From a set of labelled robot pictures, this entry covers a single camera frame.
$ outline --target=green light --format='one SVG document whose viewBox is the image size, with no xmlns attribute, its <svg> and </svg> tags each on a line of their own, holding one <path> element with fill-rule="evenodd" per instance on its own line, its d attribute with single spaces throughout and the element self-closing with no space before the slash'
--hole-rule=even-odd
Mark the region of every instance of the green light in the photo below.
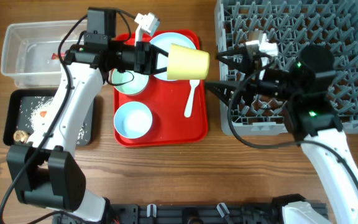
<svg viewBox="0 0 358 224">
<path fill-rule="evenodd" d="M 317 116 L 317 114 L 316 114 L 314 111 L 309 111 L 309 115 L 310 115 L 311 117 Z"/>
</svg>

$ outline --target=brown object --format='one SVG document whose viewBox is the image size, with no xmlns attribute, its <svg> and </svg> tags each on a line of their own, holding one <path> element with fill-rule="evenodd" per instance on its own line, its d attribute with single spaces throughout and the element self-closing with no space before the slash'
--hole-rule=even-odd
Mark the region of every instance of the brown object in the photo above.
<svg viewBox="0 0 358 224">
<path fill-rule="evenodd" d="M 22 130 L 17 130 L 13 134 L 13 140 L 15 142 L 21 142 L 21 143 L 27 143 L 27 140 L 29 139 L 29 134 Z"/>
<path fill-rule="evenodd" d="M 190 29 L 211 54 L 209 80 L 219 80 L 216 56 L 214 8 L 216 0 L 131 1 L 8 1 L 0 0 L 0 66 L 6 28 L 18 22 L 79 19 L 86 9 L 117 7 L 131 14 L 153 12 L 161 20 L 159 30 Z M 135 22 L 128 19 L 131 29 Z M 118 17 L 117 34 L 126 31 Z M 2 142 L 6 111 L 16 90 L 0 68 L 0 203 L 12 179 L 6 164 L 9 149 Z M 206 93 L 209 133 L 200 142 L 176 146 L 127 149 L 114 139 L 112 89 L 102 88 L 96 100 L 95 139 L 78 148 L 75 159 L 86 176 L 87 189 L 111 203 L 191 204 L 219 202 L 268 202 L 272 197 L 299 193 L 311 200 L 328 202 L 310 161 L 298 147 L 256 150 L 222 133 L 219 100 Z M 257 144 L 291 141 L 289 134 L 247 136 Z M 348 135 L 358 166 L 358 134 Z M 6 223 L 28 223 L 51 210 L 23 205 L 13 192 L 4 212 Z"/>
<path fill-rule="evenodd" d="M 46 111 L 41 111 L 41 112 L 40 112 L 40 115 L 41 115 L 41 117 L 43 117 L 43 118 L 44 118 L 44 117 L 45 117 L 45 115 L 47 115 L 47 112 L 46 112 Z"/>
</svg>

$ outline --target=dish rack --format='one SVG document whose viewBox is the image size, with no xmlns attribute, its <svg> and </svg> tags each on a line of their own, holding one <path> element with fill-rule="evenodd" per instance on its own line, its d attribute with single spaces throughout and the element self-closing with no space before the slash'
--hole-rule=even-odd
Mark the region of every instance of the dish rack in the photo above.
<svg viewBox="0 0 358 224">
<path fill-rule="evenodd" d="M 336 78 L 328 97 L 345 132 L 358 134 L 358 0 L 218 0 L 215 7 L 216 44 L 220 52 L 242 47 L 248 33 L 263 30 L 278 44 L 277 68 L 288 70 L 298 52 L 309 44 L 328 48 L 335 56 Z M 240 62 L 240 57 L 228 57 Z M 247 74 L 220 62 L 220 80 L 240 80 Z M 240 135 L 286 133 L 285 102 L 254 96 L 251 106 L 241 99 L 231 111 Z M 220 103 L 221 127 L 232 134 L 227 106 Z"/>
</svg>

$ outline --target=bowl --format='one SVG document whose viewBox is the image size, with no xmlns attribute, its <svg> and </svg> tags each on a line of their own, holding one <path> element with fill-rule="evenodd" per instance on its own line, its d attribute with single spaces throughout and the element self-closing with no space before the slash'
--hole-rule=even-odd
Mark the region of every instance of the bowl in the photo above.
<svg viewBox="0 0 358 224">
<path fill-rule="evenodd" d="M 134 79 L 126 84 L 115 86 L 116 90 L 125 95 L 134 96 L 142 93 L 146 88 L 147 82 L 149 82 L 148 75 L 142 75 L 133 71 L 118 72 L 116 69 L 112 72 L 112 82 L 114 84 L 125 83 L 132 79 L 132 74 L 134 74 Z"/>
<path fill-rule="evenodd" d="M 136 101 L 120 106 L 114 115 L 114 128 L 122 137 L 128 139 L 137 139 L 145 135 L 152 122 L 150 109 Z"/>
</svg>

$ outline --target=clear plastic bin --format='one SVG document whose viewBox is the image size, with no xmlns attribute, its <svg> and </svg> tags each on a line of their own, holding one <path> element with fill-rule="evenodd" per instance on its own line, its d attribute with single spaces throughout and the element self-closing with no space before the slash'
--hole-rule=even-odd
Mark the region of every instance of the clear plastic bin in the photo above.
<svg viewBox="0 0 358 224">
<path fill-rule="evenodd" d="M 30 22 L 8 26 L 2 48 L 1 73 L 13 78 L 19 88 L 58 86 L 62 73 L 57 49 L 75 22 Z M 62 53 L 78 40 L 83 30 L 86 30 L 86 21 L 71 33 Z"/>
</svg>

